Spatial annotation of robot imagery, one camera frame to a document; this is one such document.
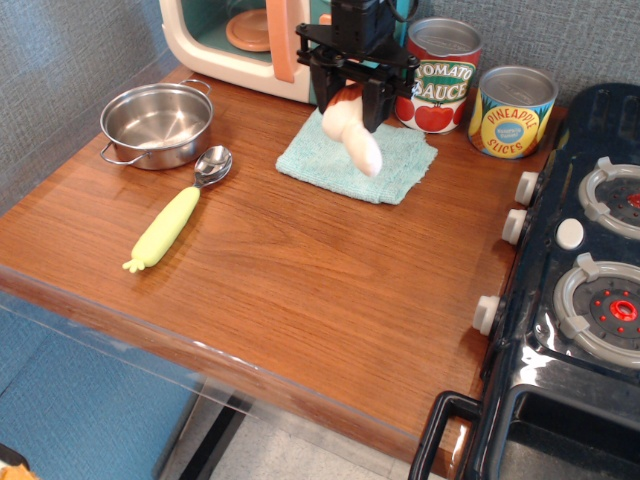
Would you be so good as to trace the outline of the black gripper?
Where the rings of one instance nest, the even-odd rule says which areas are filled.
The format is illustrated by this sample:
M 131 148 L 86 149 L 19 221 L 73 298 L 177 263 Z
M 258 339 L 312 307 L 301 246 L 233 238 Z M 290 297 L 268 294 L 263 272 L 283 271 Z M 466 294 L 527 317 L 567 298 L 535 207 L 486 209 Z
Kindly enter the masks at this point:
M 349 81 L 363 86 L 364 127 L 374 133 L 388 119 L 395 93 L 409 93 L 417 58 L 403 44 L 402 28 L 416 1 L 332 1 L 327 25 L 296 27 L 298 62 L 309 67 L 316 104 L 323 114 Z

